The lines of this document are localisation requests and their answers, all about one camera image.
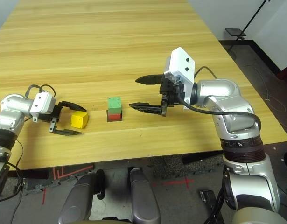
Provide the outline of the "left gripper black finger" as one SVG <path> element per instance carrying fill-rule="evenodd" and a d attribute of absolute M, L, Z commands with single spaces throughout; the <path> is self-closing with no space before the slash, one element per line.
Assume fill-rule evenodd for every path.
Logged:
<path fill-rule="evenodd" d="M 87 111 L 82 106 L 77 105 L 77 104 L 72 103 L 72 102 L 67 102 L 67 101 L 61 101 L 60 102 L 60 106 L 68 107 L 70 110 L 74 110 L 74 111 L 81 111 L 81 112 L 86 112 Z"/>
<path fill-rule="evenodd" d="M 82 134 L 82 132 L 69 130 L 69 129 L 63 129 L 63 130 L 54 129 L 52 131 L 52 133 L 58 134 L 58 135 L 79 135 L 79 134 Z"/>

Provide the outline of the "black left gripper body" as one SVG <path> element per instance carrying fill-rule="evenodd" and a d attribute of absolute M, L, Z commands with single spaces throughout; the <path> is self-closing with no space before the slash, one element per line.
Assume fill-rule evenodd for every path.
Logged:
<path fill-rule="evenodd" d="M 50 123 L 49 132 L 51 133 L 61 132 L 61 130 L 57 129 L 56 124 L 59 121 L 62 108 L 63 108 L 63 103 L 59 102 L 58 105 L 54 106 L 52 113 L 39 115 L 39 120 Z"/>

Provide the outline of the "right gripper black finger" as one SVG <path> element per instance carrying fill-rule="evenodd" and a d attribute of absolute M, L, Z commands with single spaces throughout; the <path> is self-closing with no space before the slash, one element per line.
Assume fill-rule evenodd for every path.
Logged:
<path fill-rule="evenodd" d="M 163 75 L 157 74 L 157 75 L 145 75 L 137 78 L 135 82 L 145 85 L 155 85 L 160 84 L 161 80 L 163 78 Z"/>
<path fill-rule="evenodd" d="M 137 111 L 151 114 L 161 114 L 161 105 L 151 105 L 149 103 L 130 103 L 129 106 Z"/>

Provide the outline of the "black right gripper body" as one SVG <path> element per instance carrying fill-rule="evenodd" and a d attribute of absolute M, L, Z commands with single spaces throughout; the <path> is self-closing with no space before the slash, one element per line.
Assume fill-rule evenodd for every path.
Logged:
<path fill-rule="evenodd" d="M 168 107 L 174 107 L 174 105 L 179 105 L 180 103 L 178 99 L 178 93 L 181 94 L 182 97 L 184 97 L 184 91 L 183 91 L 183 83 L 178 82 L 177 87 L 179 91 L 175 88 L 175 85 L 172 81 L 170 81 L 167 78 L 162 78 L 160 83 L 160 94 L 162 95 L 161 98 L 161 116 L 166 116 Z"/>

